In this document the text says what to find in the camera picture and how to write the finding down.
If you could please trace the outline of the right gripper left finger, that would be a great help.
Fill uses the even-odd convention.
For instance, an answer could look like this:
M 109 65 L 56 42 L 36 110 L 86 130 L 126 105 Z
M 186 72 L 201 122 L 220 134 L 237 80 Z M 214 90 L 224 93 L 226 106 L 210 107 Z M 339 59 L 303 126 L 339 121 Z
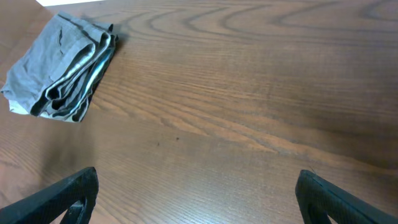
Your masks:
M 88 224 L 96 205 L 99 182 L 94 167 L 84 168 L 51 186 L 1 209 L 1 223 Z

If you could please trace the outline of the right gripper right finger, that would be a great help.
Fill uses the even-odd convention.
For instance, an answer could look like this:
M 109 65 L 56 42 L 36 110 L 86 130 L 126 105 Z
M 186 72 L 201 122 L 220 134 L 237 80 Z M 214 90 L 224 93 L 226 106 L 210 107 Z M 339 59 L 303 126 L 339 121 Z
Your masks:
M 301 170 L 295 194 L 305 224 L 396 224 L 397 218 L 360 200 L 309 170 Z

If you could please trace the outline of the grey shorts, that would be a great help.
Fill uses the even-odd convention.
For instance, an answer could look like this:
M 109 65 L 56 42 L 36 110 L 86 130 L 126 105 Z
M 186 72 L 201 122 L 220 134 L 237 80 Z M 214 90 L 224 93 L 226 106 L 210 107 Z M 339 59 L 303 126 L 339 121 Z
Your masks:
M 54 15 L 7 72 L 1 93 L 10 112 L 81 122 L 117 41 L 112 24 Z

